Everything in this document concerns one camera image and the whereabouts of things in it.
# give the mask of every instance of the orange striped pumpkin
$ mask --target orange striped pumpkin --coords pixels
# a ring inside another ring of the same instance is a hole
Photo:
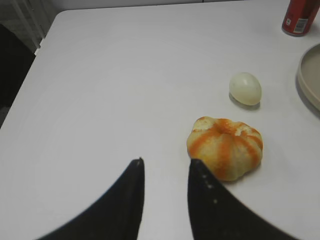
[[[190,158],[202,160],[222,181],[236,180],[262,159],[261,134],[243,122],[225,118],[199,118],[186,145]]]

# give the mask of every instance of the beige plate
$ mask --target beige plate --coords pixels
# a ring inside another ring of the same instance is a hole
[[[306,98],[320,111],[320,44],[302,56],[297,79]]]

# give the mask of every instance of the white egg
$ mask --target white egg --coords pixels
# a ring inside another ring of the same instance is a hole
[[[262,96],[258,79],[248,72],[234,75],[230,80],[229,91],[238,102],[249,106],[258,104]]]

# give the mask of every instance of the red can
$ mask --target red can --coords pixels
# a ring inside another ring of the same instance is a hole
[[[319,8],[320,0],[291,0],[282,23],[282,30],[292,36],[307,34]]]

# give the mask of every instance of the white table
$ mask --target white table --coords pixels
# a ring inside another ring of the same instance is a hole
[[[303,240],[320,237],[320,120],[295,74],[319,41],[281,31],[288,0],[60,13],[0,130],[0,239],[34,239],[102,195],[130,160],[145,160],[140,240],[192,240],[186,140],[202,116],[263,135],[262,166],[227,188]],[[261,107],[228,96],[250,72]]]

